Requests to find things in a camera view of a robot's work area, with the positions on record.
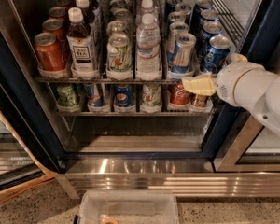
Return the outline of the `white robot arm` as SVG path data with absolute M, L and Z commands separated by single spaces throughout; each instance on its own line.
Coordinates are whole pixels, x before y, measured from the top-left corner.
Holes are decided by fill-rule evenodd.
M 222 101 L 247 110 L 280 137 L 280 75 L 238 53 L 229 55 L 227 61 L 216 77 L 206 72 L 183 78 L 184 89 L 204 96 L 216 93 Z

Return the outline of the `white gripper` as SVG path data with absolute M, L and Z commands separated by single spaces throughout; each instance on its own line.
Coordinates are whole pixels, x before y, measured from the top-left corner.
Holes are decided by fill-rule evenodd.
M 232 53 L 230 62 L 217 74 L 217 95 L 232 106 L 252 107 L 278 78 L 262 65 L 248 62 L 242 54 Z M 184 77 L 182 84 L 186 91 L 198 95 L 212 96 L 216 92 L 210 75 Z

